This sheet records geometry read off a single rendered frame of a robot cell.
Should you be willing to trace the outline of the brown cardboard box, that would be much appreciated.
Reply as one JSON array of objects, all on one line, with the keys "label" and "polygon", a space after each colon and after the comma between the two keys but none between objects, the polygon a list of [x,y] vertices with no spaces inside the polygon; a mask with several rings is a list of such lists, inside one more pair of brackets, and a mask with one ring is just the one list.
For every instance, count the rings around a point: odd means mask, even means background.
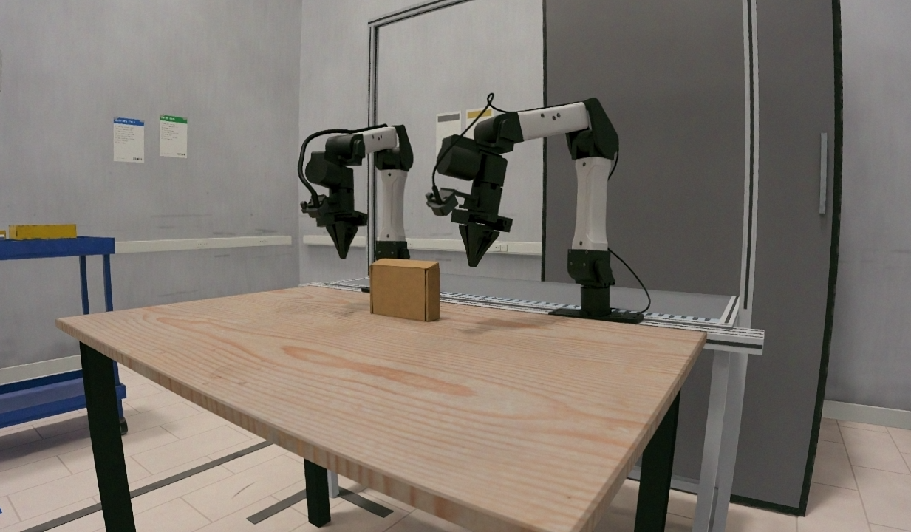
[{"label": "brown cardboard box", "polygon": [[380,259],[369,266],[370,313],[431,322],[440,318],[439,262]]}]

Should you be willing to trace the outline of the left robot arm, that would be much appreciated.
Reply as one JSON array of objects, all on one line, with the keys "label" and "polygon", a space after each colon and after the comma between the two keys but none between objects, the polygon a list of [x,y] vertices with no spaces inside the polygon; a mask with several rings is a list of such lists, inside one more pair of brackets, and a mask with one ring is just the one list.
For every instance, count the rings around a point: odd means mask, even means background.
[{"label": "left robot arm", "polygon": [[[588,115],[593,130],[588,127]],[[514,121],[515,120],[515,121]],[[580,130],[580,131],[578,131]],[[610,286],[616,285],[607,251],[607,181],[618,150],[618,134],[597,98],[529,112],[505,112],[477,123],[474,139],[463,136],[449,149],[436,171],[461,180],[505,185],[507,154],[515,143],[566,134],[578,178],[576,235],[567,254],[567,270],[581,287],[581,309],[556,309],[566,316],[637,324],[642,313],[610,309]],[[612,156],[611,156],[612,155]],[[606,261],[607,260],[607,261]],[[580,282],[578,282],[580,280]]]}]

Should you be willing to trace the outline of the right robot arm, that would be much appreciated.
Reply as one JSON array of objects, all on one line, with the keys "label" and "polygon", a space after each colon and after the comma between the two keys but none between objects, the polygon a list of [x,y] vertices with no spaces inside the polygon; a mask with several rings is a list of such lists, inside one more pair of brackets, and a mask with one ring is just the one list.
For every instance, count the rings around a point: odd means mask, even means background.
[{"label": "right robot arm", "polygon": [[311,152],[304,176],[311,184],[324,186],[328,191],[335,189],[335,193],[339,193],[339,188],[354,191],[354,171],[350,166],[362,166],[365,155],[373,152],[375,167],[381,171],[382,179],[382,222],[380,236],[375,240],[375,261],[410,260],[403,226],[403,200],[407,172],[412,168],[414,155],[403,124],[382,128],[352,136],[328,137],[326,151]]}]

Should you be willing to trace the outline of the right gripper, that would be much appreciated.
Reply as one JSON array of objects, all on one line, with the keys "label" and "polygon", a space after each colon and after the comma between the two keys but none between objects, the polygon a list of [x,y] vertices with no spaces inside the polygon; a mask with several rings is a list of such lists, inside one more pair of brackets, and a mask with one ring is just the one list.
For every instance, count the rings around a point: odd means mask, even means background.
[{"label": "right gripper", "polygon": [[324,216],[315,218],[317,227],[326,227],[340,259],[346,259],[358,227],[367,226],[368,214],[355,210],[354,191],[347,191],[345,188],[339,188],[339,193],[335,193],[335,189],[330,189],[328,197],[326,194],[320,194],[318,200],[320,207],[327,201],[328,209]]}]

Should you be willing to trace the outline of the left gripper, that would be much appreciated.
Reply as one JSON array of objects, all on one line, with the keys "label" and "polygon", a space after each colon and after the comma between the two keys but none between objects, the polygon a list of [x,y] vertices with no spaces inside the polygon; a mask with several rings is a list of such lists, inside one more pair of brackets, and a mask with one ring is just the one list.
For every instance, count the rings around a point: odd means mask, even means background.
[{"label": "left gripper", "polygon": [[[474,268],[481,262],[481,258],[494,240],[498,239],[499,231],[510,233],[513,223],[513,219],[506,216],[494,215],[499,213],[503,188],[498,185],[490,188],[491,184],[481,183],[479,186],[479,182],[473,181],[470,194],[453,188],[440,188],[439,191],[442,203],[448,202],[453,195],[465,198],[464,205],[459,205],[459,208],[468,210],[453,208],[451,222],[459,223],[468,255],[468,266]],[[483,221],[484,219],[486,221]]]}]

